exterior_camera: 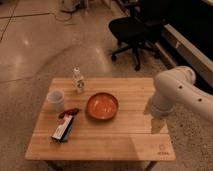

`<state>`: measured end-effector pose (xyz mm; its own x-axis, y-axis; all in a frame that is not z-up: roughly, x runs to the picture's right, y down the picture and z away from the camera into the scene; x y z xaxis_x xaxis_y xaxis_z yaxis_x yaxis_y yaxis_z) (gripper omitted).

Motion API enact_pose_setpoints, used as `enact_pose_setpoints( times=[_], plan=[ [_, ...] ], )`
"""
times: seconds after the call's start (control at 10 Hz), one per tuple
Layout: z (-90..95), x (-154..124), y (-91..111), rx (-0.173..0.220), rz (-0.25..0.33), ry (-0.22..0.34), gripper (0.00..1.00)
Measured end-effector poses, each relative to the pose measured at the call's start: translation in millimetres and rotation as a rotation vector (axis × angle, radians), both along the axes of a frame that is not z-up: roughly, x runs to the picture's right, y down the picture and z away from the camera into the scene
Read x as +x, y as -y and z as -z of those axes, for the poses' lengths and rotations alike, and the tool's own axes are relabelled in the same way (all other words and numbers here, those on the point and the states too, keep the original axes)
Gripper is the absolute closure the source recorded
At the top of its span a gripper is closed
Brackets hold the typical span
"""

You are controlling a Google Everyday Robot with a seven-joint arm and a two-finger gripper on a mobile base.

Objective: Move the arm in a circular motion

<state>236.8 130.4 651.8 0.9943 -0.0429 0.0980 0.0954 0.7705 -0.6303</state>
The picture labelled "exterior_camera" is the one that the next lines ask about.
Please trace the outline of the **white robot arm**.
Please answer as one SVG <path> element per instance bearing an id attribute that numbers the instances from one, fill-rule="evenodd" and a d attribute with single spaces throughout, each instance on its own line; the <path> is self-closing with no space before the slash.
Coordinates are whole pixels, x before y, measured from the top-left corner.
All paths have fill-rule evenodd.
<path id="1" fill-rule="evenodd" d="M 153 78 L 154 93 L 146 111 L 152 116 L 151 133 L 159 133 L 176 103 L 183 105 L 213 126 L 213 95 L 195 86 L 196 74 L 188 66 L 158 73 Z"/>

